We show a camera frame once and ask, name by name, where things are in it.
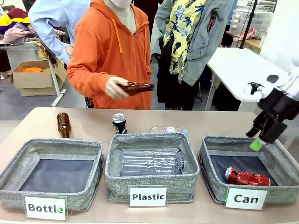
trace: hand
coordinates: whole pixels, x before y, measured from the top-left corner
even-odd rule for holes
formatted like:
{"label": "hand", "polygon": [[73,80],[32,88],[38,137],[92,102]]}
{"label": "hand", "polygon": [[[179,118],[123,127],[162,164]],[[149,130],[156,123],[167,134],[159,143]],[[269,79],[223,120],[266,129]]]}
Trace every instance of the hand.
{"label": "hand", "polygon": [[72,55],[72,53],[73,53],[73,45],[66,45],[65,46],[65,51],[66,51],[66,53],[69,55],[69,57],[71,57],[71,55]]}
{"label": "hand", "polygon": [[128,80],[120,77],[112,76],[108,79],[105,87],[106,95],[112,97],[113,99],[125,99],[129,95],[121,89],[117,84],[127,85]]}

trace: black pole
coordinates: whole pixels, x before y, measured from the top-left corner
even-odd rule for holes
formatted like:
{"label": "black pole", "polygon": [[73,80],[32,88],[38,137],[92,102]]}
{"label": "black pole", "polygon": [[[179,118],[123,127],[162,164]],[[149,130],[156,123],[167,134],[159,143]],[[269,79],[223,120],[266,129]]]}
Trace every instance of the black pole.
{"label": "black pole", "polygon": [[248,31],[249,31],[249,28],[250,28],[250,25],[251,25],[252,18],[254,16],[254,11],[256,10],[256,5],[257,5],[257,0],[254,1],[253,7],[252,7],[252,11],[251,11],[251,13],[249,15],[248,24],[247,24],[247,27],[246,27],[246,30],[245,30],[245,33],[244,33],[244,37],[243,37],[241,45],[240,45],[240,49],[244,48],[244,43],[245,43],[245,40],[246,40]]}

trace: red can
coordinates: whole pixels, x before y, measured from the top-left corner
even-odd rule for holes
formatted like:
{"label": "red can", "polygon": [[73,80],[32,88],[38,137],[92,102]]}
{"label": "red can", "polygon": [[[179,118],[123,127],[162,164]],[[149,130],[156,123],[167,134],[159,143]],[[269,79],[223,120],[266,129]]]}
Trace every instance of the red can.
{"label": "red can", "polygon": [[225,173],[225,179],[230,184],[239,185],[260,185],[260,186],[270,186],[270,178],[262,174],[253,174],[249,172],[238,172],[233,167],[229,167]]}

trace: gray floor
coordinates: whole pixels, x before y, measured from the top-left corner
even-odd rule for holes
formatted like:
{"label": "gray floor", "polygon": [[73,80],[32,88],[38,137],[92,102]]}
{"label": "gray floor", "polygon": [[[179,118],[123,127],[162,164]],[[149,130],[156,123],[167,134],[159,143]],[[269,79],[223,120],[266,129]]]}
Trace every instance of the gray floor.
{"label": "gray floor", "polygon": [[[37,61],[40,60],[39,56],[34,50],[8,51],[10,63],[12,69],[14,69],[20,62],[23,61]],[[152,64],[153,76],[152,82],[157,85],[157,63]],[[0,82],[0,120],[22,120],[27,114],[35,107],[50,107],[56,96],[34,96],[34,97],[22,97],[14,84],[10,84],[10,80]],[[72,108],[85,108],[85,101],[66,80],[64,88],[67,89],[66,94],[63,96],[57,107],[72,107]],[[152,109],[164,110],[164,104],[157,102],[157,92],[153,91]],[[196,99],[194,110],[204,110],[206,106],[206,100],[208,91],[202,92],[203,102]]]}

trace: dark bin bottom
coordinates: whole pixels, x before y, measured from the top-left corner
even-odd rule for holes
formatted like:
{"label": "dark bin bottom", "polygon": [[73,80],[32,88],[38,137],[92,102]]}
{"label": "dark bin bottom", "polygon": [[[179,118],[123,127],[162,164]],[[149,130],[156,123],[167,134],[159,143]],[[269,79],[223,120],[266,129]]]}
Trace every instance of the dark bin bottom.
{"label": "dark bin bottom", "polygon": [[79,193],[87,184],[94,161],[41,159],[20,191]]}
{"label": "dark bin bottom", "polygon": [[227,168],[234,167],[237,171],[265,175],[270,178],[271,186],[277,186],[277,183],[258,157],[222,155],[212,155],[210,157],[218,178],[225,184],[229,184],[225,179]]}

